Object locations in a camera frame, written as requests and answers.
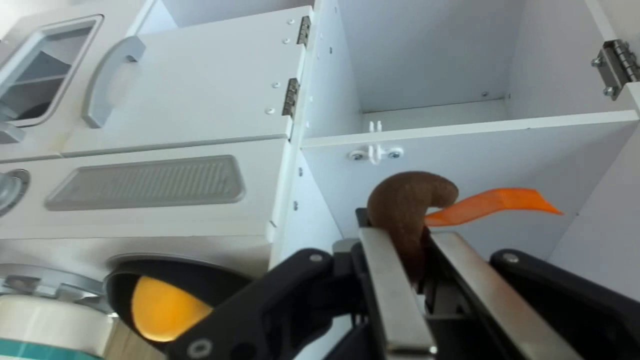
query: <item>oven window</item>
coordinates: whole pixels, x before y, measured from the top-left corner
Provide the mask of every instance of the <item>oven window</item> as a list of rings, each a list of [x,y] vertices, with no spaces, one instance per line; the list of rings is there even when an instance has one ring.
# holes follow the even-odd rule
[[[8,75],[0,79],[0,121],[30,127],[46,119],[77,66],[93,27],[96,20],[84,20],[31,35],[1,69]]]

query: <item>yellow object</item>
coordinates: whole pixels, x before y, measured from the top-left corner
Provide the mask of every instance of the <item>yellow object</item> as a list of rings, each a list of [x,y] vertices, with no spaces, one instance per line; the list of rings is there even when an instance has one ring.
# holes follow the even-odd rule
[[[154,343],[175,341],[211,311],[200,299],[146,276],[139,276],[132,299],[134,324],[144,339]]]

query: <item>toy kitchen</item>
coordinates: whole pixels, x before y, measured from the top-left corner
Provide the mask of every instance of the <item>toy kitchen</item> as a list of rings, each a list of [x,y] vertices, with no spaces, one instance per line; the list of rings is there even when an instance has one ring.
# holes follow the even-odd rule
[[[172,2],[87,0],[21,18],[0,53],[0,341],[117,359],[99,287],[117,263],[260,276],[358,239],[371,188],[415,170],[461,198],[540,191],[562,216],[441,233],[640,300],[630,9],[274,0],[187,25]]]

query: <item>orange spatula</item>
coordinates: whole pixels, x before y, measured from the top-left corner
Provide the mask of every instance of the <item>orange spatula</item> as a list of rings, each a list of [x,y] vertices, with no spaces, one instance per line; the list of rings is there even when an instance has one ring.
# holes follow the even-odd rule
[[[463,198],[440,212],[424,218],[425,227],[458,227],[493,212],[525,211],[562,215],[538,191],[531,188],[493,188],[476,196]]]

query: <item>knob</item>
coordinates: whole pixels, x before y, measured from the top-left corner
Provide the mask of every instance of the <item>knob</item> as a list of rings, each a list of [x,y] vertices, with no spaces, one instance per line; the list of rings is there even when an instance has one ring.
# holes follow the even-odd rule
[[[0,215],[12,208],[23,191],[23,183],[15,174],[0,173]]]

